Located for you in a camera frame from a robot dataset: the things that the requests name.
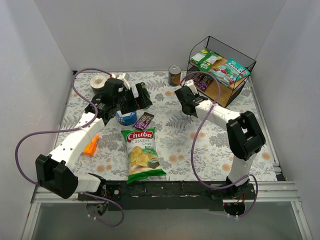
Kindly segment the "green glass bottle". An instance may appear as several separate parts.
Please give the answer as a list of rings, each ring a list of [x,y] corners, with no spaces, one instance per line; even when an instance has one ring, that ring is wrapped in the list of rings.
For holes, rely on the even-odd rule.
[[[146,84],[144,82],[141,82],[140,85],[141,85],[141,89],[142,89],[143,94],[145,95],[146,98],[148,98],[150,100],[151,97],[150,97],[150,94],[146,88]]]

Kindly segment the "purple m&m bag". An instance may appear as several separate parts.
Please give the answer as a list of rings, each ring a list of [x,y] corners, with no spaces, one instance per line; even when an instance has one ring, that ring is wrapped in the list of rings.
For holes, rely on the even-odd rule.
[[[191,76],[191,80],[193,80],[193,82],[198,85],[201,80],[203,79],[203,77],[205,76],[204,73],[201,73],[201,72],[197,72],[197,73],[194,73],[192,76]]]
[[[203,75],[203,77],[198,82],[197,86],[201,91],[205,91],[208,86],[213,82],[213,78],[209,75]]]
[[[137,120],[137,122],[133,125],[133,127],[143,131],[147,128],[154,117],[155,116],[153,114],[144,112],[142,116]]]

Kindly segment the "purple M&M bag front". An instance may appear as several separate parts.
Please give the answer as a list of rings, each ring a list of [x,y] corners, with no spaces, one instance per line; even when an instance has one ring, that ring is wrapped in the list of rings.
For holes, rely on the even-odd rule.
[[[192,76],[191,76],[191,80],[193,80],[193,82],[198,85],[201,80],[203,79],[203,77],[205,76],[204,73],[201,73],[201,72],[197,72],[197,73],[194,73]]]

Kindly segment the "green candy bag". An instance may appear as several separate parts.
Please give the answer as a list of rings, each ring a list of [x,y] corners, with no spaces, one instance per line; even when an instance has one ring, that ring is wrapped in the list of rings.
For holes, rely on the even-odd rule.
[[[213,64],[222,58],[223,57],[220,54],[205,47],[203,50],[191,56],[189,58],[189,62],[196,65],[199,71],[208,72]]]

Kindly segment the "teal Fox's candy bag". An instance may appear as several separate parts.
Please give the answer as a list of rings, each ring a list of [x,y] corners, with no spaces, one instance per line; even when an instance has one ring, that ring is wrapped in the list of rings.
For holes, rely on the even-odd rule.
[[[250,71],[233,58],[220,66],[213,67],[209,72],[226,87],[250,75]]]

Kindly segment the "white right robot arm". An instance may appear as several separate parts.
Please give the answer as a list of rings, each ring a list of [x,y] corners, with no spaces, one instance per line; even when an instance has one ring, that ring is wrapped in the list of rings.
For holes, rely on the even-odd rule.
[[[256,155],[266,143],[261,127],[251,111],[243,113],[228,110],[208,98],[192,90],[190,86],[183,86],[175,91],[175,95],[186,115],[202,119],[191,145],[191,168],[196,179],[205,187],[222,191],[229,197],[243,194],[249,184],[251,166]],[[198,176],[194,163],[194,149],[197,137],[204,123],[209,121],[226,131],[228,144],[233,153],[231,170],[226,177],[225,185],[214,186],[205,183]]]

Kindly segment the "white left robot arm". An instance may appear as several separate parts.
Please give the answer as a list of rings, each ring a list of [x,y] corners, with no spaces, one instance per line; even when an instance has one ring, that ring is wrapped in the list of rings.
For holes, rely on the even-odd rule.
[[[120,111],[122,114],[145,109],[152,105],[144,84],[135,85],[138,96],[124,79],[109,78],[103,90],[85,108],[76,130],[72,131],[48,155],[35,160],[37,182],[40,187],[68,199],[74,193],[96,193],[104,179],[93,173],[75,175],[73,168],[85,147]]]

